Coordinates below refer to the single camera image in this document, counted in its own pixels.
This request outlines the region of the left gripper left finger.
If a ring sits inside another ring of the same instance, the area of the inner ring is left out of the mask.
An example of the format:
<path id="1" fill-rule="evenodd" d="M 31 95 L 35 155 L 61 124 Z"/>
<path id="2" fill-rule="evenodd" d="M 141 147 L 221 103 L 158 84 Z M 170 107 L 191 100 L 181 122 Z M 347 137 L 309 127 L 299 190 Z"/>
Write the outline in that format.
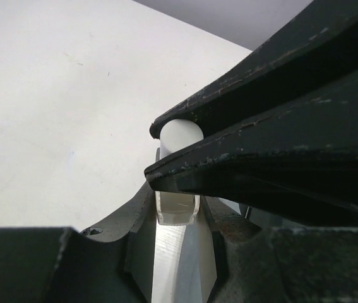
<path id="1" fill-rule="evenodd" d="M 0 302 L 150 302 L 155 194 L 91 227 L 0 227 Z"/>

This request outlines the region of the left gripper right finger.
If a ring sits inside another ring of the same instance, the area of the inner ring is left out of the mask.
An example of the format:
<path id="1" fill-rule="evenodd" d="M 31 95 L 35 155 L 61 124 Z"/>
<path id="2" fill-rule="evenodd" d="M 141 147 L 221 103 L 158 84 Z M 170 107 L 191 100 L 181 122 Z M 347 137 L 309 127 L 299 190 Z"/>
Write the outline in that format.
<path id="1" fill-rule="evenodd" d="M 198 213 L 204 302 L 358 302 L 358 227 L 270 227 L 219 199 Z"/>

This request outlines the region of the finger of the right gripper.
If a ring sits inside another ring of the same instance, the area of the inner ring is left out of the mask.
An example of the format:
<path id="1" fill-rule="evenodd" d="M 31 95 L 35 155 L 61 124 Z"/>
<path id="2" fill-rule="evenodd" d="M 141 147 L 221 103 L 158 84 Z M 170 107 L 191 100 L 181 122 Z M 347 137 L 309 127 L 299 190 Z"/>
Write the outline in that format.
<path id="1" fill-rule="evenodd" d="M 157 117 L 206 136 L 290 102 L 358 69 L 358 1 L 313 1 L 230 71 Z"/>
<path id="2" fill-rule="evenodd" d="M 164 158 L 145 177 L 156 191 L 358 226 L 358 70 Z"/>

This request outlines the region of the white nail polish cap brush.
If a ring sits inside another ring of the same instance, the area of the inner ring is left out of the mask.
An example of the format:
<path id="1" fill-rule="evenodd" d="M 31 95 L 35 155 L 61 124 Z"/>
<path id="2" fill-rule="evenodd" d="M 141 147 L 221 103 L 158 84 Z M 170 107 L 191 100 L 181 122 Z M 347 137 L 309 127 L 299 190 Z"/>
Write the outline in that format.
<path id="1" fill-rule="evenodd" d="M 175 119 L 160 132 L 160 159 L 204 139 L 201 128 L 194 122 Z"/>

